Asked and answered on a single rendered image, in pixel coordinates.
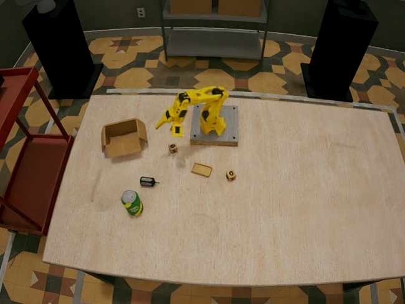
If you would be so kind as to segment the green soda can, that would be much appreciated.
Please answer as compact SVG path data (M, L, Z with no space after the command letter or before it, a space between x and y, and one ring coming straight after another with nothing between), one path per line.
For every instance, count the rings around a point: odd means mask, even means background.
M137 192L127 189L121 196L121 201L130 215L138 216L143 212L143 204Z

